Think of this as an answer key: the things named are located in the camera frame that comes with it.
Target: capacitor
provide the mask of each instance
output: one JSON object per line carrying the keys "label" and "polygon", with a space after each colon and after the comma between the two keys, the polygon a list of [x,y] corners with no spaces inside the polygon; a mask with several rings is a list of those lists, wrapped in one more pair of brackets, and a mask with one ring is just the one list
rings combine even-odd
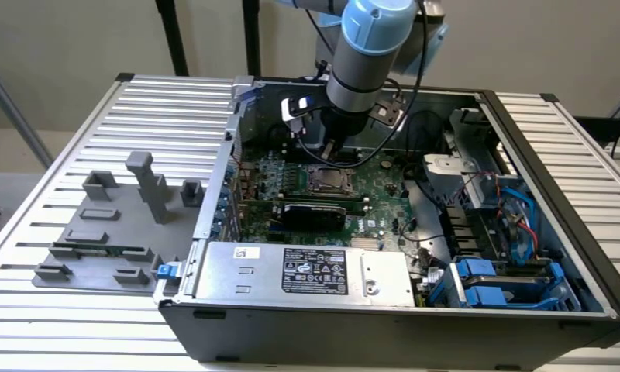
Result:
{"label": "capacitor", "polygon": [[381,163],[378,163],[378,166],[381,169],[390,169],[393,167],[393,162],[390,160],[381,160]]}
{"label": "capacitor", "polygon": [[216,236],[218,236],[220,234],[220,231],[222,230],[222,224],[218,224],[218,223],[214,223],[212,224],[210,226],[210,236],[214,238]]}
{"label": "capacitor", "polygon": [[220,198],[220,199],[218,199],[218,203],[217,203],[216,206],[217,206],[217,208],[220,208],[220,209],[225,209],[226,206],[228,206],[228,200],[226,200],[225,198]]}
{"label": "capacitor", "polygon": [[234,173],[236,173],[234,167],[232,165],[228,165],[225,169],[225,181],[229,182]]}
{"label": "capacitor", "polygon": [[213,213],[213,222],[220,223],[220,222],[224,221],[224,219],[225,219],[225,212],[222,212],[222,211],[216,211],[216,212]]}
{"label": "capacitor", "polygon": [[220,198],[226,198],[229,196],[229,187],[221,186],[220,188]]}

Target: blue cable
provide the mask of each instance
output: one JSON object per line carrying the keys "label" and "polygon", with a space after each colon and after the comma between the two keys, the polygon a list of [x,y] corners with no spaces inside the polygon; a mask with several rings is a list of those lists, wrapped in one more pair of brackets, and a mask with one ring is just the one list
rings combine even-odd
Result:
{"label": "blue cable", "polygon": [[[530,216],[528,218],[528,228],[534,231],[534,202],[522,193],[520,193],[517,190],[512,188],[501,188],[500,191],[504,192],[505,194],[509,194],[513,198],[520,199],[528,204],[528,209],[530,210]],[[525,250],[524,252],[524,260],[530,259],[530,254],[534,250],[532,237],[529,237],[529,239],[530,239],[530,242],[528,244],[528,247],[530,249]]]}

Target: metal slotted table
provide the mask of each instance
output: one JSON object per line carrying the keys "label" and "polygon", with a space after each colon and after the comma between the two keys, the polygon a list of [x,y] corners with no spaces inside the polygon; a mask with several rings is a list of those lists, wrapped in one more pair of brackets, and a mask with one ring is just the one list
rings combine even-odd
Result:
{"label": "metal slotted table", "polygon": [[[571,202],[579,203],[580,213],[588,212],[583,215],[588,216],[585,223],[620,270],[620,241],[607,235],[607,230],[600,232],[597,207],[588,204],[601,201],[587,198],[592,191],[581,189],[619,191],[620,175],[608,171],[615,170],[615,164],[613,168],[601,164],[597,151],[573,129],[576,123],[569,123],[571,117],[553,104],[534,95],[498,96],[528,140],[538,140],[536,149],[549,147],[548,138],[561,133],[580,141],[569,142],[569,146],[559,144],[565,154],[593,154],[585,161],[592,161],[592,168],[599,170],[593,173],[599,181],[579,185],[569,181],[581,179],[569,178],[569,173],[579,170],[563,169],[569,167],[559,159],[563,150],[553,149],[547,156],[538,151]],[[37,288],[29,282],[35,264],[47,255],[47,244],[59,236],[85,196],[81,182],[91,170],[111,171],[117,182],[134,184],[122,162],[132,150],[149,150],[153,170],[165,173],[168,184],[181,184],[194,177],[206,186],[216,144],[232,113],[230,97],[232,80],[136,75],[130,81],[111,85],[0,234],[0,370],[270,370],[256,365],[194,362],[148,295]],[[553,134],[541,136],[544,131]],[[555,172],[563,172],[564,180]],[[603,191],[603,195],[607,201],[620,202],[620,192]],[[607,350],[575,350],[538,370],[620,372],[620,344]]]}

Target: power supply label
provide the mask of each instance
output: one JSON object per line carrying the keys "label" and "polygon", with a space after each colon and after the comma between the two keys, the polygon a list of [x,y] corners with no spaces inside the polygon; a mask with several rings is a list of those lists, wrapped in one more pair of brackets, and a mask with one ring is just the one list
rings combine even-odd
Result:
{"label": "power supply label", "polygon": [[348,295],[344,250],[285,248],[282,290],[308,295]]}

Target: gray plastic block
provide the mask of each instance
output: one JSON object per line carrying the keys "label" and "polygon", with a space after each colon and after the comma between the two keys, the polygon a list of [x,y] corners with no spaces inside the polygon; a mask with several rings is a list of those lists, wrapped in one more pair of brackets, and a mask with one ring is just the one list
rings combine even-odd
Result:
{"label": "gray plastic block", "polygon": [[125,250],[121,252],[121,256],[129,261],[152,262],[153,260],[153,252],[150,248],[146,248],[146,250]]}
{"label": "gray plastic block", "polygon": [[[130,168],[133,165],[136,168],[145,166],[150,171],[149,157],[137,155],[129,160],[134,163]],[[111,186],[106,172],[94,178]],[[107,197],[98,200],[89,196],[85,198],[59,239],[49,248],[50,255],[41,265],[42,275],[37,274],[31,280],[37,287],[153,292],[158,265],[188,257],[200,208],[185,205],[194,205],[200,200],[194,186],[201,183],[188,180],[184,193],[184,187],[164,184],[164,177],[152,174],[152,179],[157,186],[149,190],[165,191],[158,193],[158,200],[168,211],[165,224],[156,223],[150,217],[150,206],[142,202],[141,186],[114,184],[115,187],[102,188]],[[49,271],[50,266],[59,264],[71,275]],[[129,272],[138,273],[138,279],[115,280],[117,268],[136,270]],[[146,281],[140,279],[141,275],[146,276]]]}
{"label": "gray plastic block", "polygon": [[50,248],[47,248],[47,252],[50,252],[54,258],[77,259],[79,257],[79,253],[77,253],[75,250],[69,247],[51,246]]}
{"label": "gray plastic block", "polygon": [[136,175],[140,185],[140,197],[149,206],[156,223],[165,223],[168,210],[168,184],[162,174],[152,172],[152,154],[144,151],[133,151],[126,159],[126,169]]}
{"label": "gray plastic block", "polygon": [[204,200],[204,189],[201,180],[185,180],[181,184],[181,200],[185,207],[201,207]]}
{"label": "gray plastic block", "polygon": [[63,240],[75,243],[105,243],[107,234],[98,230],[69,230]]}
{"label": "gray plastic block", "polygon": [[118,267],[111,275],[121,284],[148,284],[149,277],[140,267]]}
{"label": "gray plastic block", "polygon": [[34,274],[46,281],[69,281],[71,272],[61,263],[39,263],[34,268]]}
{"label": "gray plastic block", "polygon": [[105,188],[115,188],[117,182],[111,173],[105,170],[93,170],[85,179],[82,189],[85,190],[86,196],[91,200],[109,201],[107,193]]}
{"label": "gray plastic block", "polygon": [[120,218],[120,211],[113,208],[85,208],[79,212],[82,219],[103,219],[107,221],[117,221]]}

